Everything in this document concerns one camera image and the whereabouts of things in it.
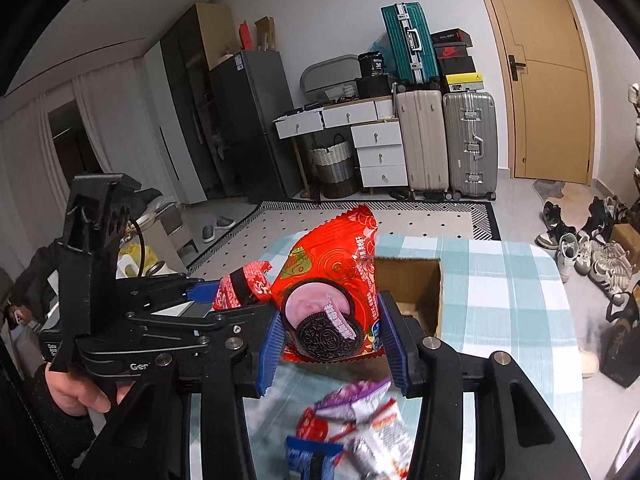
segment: drawer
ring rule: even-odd
[[[376,113],[378,114],[378,120],[390,119],[394,116],[394,102],[390,97],[389,99],[383,99],[381,101],[374,101],[376,104]]]
[[[281,139],[322,130],[320,110],[302,112],[301,114],[287,117],[282,121],[276,121],[276,129]]]
[[[322,110],[322,116],[324,117],[325,128],[378,120],[376,105],[373,101],[326,108]]]
[[[352,126],[351,134],[353,135],[353,144],[356,148],[402,144],[400,123],[398,121]]]
[[[360,168],[364,187],[406,186],[406,166]]]
[[[404,166],[406,164],[402,144],[358,148],[358,160],[361,168],[369,166]]]

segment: hand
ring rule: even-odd
[[[52,372],[49,370],[50,366],[51,363],[47,363],[44,371],[45,381],[51,398],[67,415],[86,415],[87,408],[93,408],[100,413],[106,413],[111,409],[109,398],[90,378],[74,368],[68,372]],[[127,395],[131,386],[132,384],[126,384],[118,387],[116,394],[118,404]]]

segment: door mat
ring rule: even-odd
[[[400,202],[396,200],[262,202],[233,229],[187,267],[189,276],[217,279],[258,260],[285,235],[311,231],[365,203],[378,221],[380,234],[500,240],[489,202]]]
[[[543,205],[547,200],[558,204],[562,210],[562,221],[575,227],[576,230],[585,224],[591,214],[589,206],[593,202],[595,193],[589,186],[539,178],[533,182],[533,189]],[[540,218],[542,218],[542,207],[540,207]]]

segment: blue snack package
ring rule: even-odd
[[[287,437],[287,463],[291,480],[334,480],[334,460],[342,444]]]

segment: silver screw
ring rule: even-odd
[[[438,348],[440,348],[441,344],[442,343],[440,342],[440,340],[437,337],[433,336],[425,337],[422,340],[422,346],[428,348],[429,350],[437,350]]]
[[[508,365],[511,362],[511,356],[507,352],[496,352],[494,359],[499,365]]]
[[[229,350],[238,350],[243,344],[244,342],[239,337],[230,337],[225,341],[225,346]]]
[[[156,356],[156,364],[158,366],[167,366],[171,362],[171,360],[171,354],[167,354],[166,352],[163,352]]]

